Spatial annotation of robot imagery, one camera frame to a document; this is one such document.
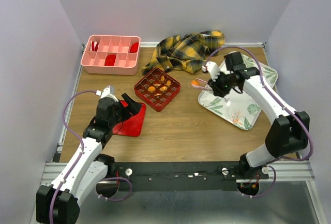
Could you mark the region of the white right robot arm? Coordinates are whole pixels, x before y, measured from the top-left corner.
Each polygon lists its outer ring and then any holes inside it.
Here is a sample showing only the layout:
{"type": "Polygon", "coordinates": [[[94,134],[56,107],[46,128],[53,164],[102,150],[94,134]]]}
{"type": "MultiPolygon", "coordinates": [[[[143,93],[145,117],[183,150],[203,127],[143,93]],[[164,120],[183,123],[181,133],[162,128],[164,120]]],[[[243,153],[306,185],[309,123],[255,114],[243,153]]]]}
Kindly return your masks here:
{"type": "Polygon", "coordinates": [[[227,73],[211,61],[206,61],[202,67],[203,72],[210,75],[207,84],[213,95],[225,97],[230,91],[246,93],[259,105],[271,123],[264,144],[241,155],[239,159],[239,175],[250,178],[263,165],[308,146],[310,117],[305,111],[296,111],[275,93],[263,77],[260,65],[247,67],[240,52],[225,55],[224,61],[227,73]]]}

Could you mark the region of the pink tongs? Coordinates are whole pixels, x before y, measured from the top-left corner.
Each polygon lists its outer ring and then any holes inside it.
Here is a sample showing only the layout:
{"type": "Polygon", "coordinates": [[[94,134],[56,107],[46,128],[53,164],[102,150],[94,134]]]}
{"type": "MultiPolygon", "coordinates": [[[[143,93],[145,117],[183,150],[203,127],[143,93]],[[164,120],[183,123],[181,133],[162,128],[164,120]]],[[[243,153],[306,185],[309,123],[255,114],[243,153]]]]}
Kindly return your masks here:
{"type": "Polygon", "coordinates": [[[212,91],[212,88],[208,85],[208,83],[204,80],[201,80],[201,79],[195,79],[196,81],[199,82],[200,86],[192,86],[193,88],[196,88],[196,89],[201,89],[201,90],[204,90],[204,91],[212,91]]]}

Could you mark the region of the red cookie box with tray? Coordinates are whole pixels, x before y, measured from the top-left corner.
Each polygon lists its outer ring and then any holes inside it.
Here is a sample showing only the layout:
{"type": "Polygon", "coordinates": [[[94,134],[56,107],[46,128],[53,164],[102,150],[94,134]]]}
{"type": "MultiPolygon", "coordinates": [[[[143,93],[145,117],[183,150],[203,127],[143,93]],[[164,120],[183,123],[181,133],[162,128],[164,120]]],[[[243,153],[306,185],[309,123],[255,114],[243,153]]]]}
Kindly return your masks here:
{"type": "Polygon", "coordinates": [[[143,100],[148,106],[157,112],[161,112],[180,92],[180,83],[173,77],[165,73],[159,68],[154,68],[148,72],[136,85],[134,86],[134,92],[141,100],[143,100]],[[167,86],[167,80],[171,81],[171,85],[167,86]],[[154,84],[161,84],[159,87],[154,87],[154,84]],[[149,92],[147,89],[153,86],[156,90],[149,92]],[[159,89],[166,86],[168,89],[165,92],[159,89]],[[154,96],[156,93],[162,93],[161,96],[154,96]]]}

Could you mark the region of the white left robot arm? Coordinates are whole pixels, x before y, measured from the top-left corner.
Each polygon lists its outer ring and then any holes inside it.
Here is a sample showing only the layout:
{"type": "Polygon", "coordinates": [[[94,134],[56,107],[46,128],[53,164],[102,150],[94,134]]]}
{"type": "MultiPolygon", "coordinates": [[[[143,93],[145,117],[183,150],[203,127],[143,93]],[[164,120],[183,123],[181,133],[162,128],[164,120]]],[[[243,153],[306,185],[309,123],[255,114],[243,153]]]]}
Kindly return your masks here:
{"type": "Polygon", "coordinates": [[[36,221],[38,223],[76,223],[83,201],[102,181],[112,181],[118,188],[120,182],[128,186],[130,197],[132,182],[120,177],[115,169],[114,158],[102,154],[102,150],[113,136],[113,128],[136,116],[142,105],[122,94],[125,105],[106,89],[94,91],[100,99],[96,115],[77,135],[80,144],[61,173],[50,183],[41,185],[36,193],[36,221]]]}

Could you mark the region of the red box lid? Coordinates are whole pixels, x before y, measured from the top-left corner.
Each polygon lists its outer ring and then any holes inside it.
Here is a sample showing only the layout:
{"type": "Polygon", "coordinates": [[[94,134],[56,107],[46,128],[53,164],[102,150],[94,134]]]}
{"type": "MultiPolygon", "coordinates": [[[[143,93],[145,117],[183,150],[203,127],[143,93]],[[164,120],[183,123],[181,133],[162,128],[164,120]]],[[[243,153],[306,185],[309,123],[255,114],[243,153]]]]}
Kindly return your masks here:
{"type": "Polygon", "coordinates": [[[146,112],[146,105],[142,102],[141,105],[141,110],[137,115],[131,117],[129,120],[124,121],[123,123],[117,124],[113,128],[114,135],[138,137],[141,134],[146,112]]]}

